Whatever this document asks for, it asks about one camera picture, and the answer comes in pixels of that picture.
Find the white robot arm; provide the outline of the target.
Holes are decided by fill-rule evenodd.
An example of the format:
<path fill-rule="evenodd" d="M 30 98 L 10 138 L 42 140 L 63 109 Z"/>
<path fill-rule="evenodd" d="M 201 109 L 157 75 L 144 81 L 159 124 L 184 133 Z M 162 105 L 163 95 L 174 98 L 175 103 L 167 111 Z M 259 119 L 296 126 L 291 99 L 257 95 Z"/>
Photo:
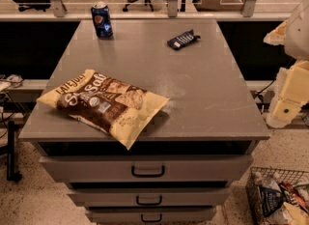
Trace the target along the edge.
<path fill-rule="evenodd" d="M 275 79 L 274 97 L 266 118 L 270 127 L 290 124 L 309 102 L 309 0 L 303 0 L 291 16 L 269 32 L 264 42 L 283 45 L 295 63 L 280 68 Z"/>

